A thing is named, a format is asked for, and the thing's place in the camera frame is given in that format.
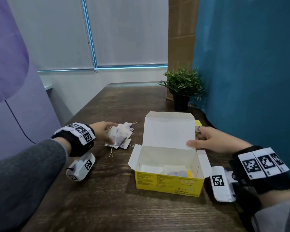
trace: black wristband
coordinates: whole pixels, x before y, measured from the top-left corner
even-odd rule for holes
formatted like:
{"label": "black wristband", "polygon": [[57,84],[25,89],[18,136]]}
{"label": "black wristband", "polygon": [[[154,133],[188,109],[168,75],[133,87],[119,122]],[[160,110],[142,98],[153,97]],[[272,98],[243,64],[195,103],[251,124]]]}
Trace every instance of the black wristband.
{"label": "black wristband", "polygon": [[231,168],[240,185],[253,186],[258,194],[263,194],[271,190],[288,190],[290,189],[290,176],[288,173],[280,173],[274,176],[250,179],[239,159],[240,154],[253,152],[263,149],[261,146],[252,146],[241,150],[233,155],[233,159],[229,161]]}
{"label": "black wristband", "polygon": [[[95,134],[94,130],[89,125],[86,125],[86,126],[91,129],[93,134]],[[71,153],[69,155],[71,157],[81,157],[84,154],[86,154],[93,147],[93,140],[90,141],[89,143],[83,145],[83,144],[81,144],[79,138],[74,136],[69,131],[62,130],[62,131],[60,131],[52,136],[52,138],[58,138],[58,137],[68,140],[68,142],[71,144],[72,148],[71,148]]]}

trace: white wall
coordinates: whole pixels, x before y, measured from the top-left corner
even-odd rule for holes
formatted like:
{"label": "white wall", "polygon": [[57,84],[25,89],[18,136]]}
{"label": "white wall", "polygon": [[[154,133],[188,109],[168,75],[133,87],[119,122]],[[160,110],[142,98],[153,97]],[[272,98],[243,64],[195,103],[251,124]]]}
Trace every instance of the white wall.
{"label": "white wall", "polygon": [[147,82],[164,80],[167,68],[113,69],[79,72],[40,72],[50,101],[60,123],[69,121],[106,85],[116,82]]}

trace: potted plant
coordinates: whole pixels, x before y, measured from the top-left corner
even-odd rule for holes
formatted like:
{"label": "potted plant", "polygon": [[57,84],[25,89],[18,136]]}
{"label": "potted plant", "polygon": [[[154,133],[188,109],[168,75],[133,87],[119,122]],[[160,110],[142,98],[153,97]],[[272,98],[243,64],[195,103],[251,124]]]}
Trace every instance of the potted plant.
{"label": "potted plant", "polygon": [[205,94],[204,85],[197,69],[192,72],[184,68],[176,72],[165,72],[166,81],[161,81],[162,85],[170,90],[174,97],[174,108],[176,111],[186,111],[191,96],[197,96],[197,100]]}

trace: silver ring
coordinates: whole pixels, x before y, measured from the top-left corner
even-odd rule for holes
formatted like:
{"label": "silver ring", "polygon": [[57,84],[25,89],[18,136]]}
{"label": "silver ring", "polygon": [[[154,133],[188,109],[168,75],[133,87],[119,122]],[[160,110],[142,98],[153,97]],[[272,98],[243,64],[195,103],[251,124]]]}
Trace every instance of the silver ring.
{"label": "silver ring", "polygon": [[197,126],[197,133],[200,133],[201,131],[200,131],[200,128],[201,128],[201,126]]}

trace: person's left hand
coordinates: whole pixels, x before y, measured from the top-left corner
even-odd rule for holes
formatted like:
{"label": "person's left hand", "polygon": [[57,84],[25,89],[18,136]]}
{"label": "person's left hand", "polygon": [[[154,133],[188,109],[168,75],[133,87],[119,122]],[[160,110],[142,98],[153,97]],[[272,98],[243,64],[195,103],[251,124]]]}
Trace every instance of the person's left hand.
{"label": "person's left hand", "polygon": [[97,122],[89,125],[95,132],[95,140],[97,141],[105,141],[109,144],[114,144],[114,140],[110,139],[105,132],[106,130],[110,129],[112,126],[118,126],[118,124],[113,122]]}

